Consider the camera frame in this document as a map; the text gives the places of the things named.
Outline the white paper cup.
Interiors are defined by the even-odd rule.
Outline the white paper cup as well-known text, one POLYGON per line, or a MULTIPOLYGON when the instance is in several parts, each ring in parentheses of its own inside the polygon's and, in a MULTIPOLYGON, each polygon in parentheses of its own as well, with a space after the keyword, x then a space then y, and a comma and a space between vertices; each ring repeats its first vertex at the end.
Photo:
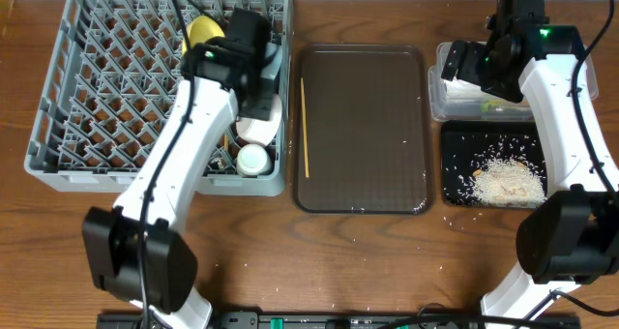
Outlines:
POLYGON ((237 155, 236 168, 244 176, 268 174, 272 167, 269 154, 258 144, 245 145, 237 155))

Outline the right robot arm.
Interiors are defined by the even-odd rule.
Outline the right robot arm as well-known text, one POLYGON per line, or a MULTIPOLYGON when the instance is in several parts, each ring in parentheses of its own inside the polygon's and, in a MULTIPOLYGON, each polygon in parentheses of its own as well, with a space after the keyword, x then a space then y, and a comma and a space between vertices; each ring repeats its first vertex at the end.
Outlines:
POLYGON ((618 167, 586 80, 593 46, 545 0, 497 0, 484 43, 456 41, 442 76, 532 110, 547 199, 519 226, 516 265, 481 301, 480 328, 538 328, 558 299, 618 270, 618 167))

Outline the yellow plate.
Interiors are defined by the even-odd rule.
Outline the yellow plate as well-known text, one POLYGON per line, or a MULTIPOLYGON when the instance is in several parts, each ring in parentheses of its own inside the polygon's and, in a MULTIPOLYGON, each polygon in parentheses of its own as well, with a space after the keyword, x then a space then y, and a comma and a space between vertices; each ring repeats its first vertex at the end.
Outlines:
POLYGON ((181 56, 184 56, 196 44, 204 44, 216 37, 223 38, 224 32, 212 18, 200 15, 190 24, 182 26, 181 35, 183 39, 181 56))

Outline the light blue bowl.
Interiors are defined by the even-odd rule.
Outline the light blue bowl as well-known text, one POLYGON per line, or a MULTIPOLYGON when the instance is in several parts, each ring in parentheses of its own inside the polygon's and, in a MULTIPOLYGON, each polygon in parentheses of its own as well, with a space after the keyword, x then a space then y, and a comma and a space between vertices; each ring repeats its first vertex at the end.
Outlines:
POLYGON ((262 69, 261 77, 274 80, 280 72, 282 61, 282 46, 273 43, 267 43, 265 63, 266 66, 262 69))

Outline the white paper napkin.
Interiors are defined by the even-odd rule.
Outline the white paper napkin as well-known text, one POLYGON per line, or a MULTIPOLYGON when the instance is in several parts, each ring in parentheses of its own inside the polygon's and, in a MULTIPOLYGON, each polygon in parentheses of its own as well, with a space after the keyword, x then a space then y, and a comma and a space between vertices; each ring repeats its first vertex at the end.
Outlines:
POLYGON ((442 80, 446 97, 449 99, 481 99, 486 97, 480 86, 464 80, 442 80))

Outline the green snack wrapper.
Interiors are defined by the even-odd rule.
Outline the green snack wrapper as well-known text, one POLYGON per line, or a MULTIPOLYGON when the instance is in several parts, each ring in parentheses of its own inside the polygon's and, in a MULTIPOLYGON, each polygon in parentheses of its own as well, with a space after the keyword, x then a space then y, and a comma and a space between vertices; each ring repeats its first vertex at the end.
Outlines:
POLYGON ((530 113, 529 104, 513 104, 501 101, 485 101, 481 104, 482 113, 486 114, 524 114, 530 113))

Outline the white pink bowl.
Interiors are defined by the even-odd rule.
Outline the white pink bowl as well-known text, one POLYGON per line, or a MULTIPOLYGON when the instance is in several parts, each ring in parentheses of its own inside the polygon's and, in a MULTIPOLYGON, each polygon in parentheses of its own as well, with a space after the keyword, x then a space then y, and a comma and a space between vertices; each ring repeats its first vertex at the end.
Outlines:
POLYGON ((237 135, 247 143, 268 146, 276 137, 282 117, 282 101, 278 94, 272 99, 267 121, 241 117, 235 124, 237 135))

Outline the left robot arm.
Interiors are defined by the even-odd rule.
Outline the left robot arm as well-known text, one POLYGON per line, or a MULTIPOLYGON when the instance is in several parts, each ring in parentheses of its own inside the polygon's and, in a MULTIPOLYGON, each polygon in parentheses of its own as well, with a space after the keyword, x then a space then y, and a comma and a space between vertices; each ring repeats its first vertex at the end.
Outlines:
POLYGON ((206 58, 178 85, 148 158, 111 209, 82 225, 96 288, 143 310, 136 327, 205 328, 211 303, 194 286, 197 259, 183 238, 194 193, 223 133, 236 120, 233 90, 208 78, 206 58))

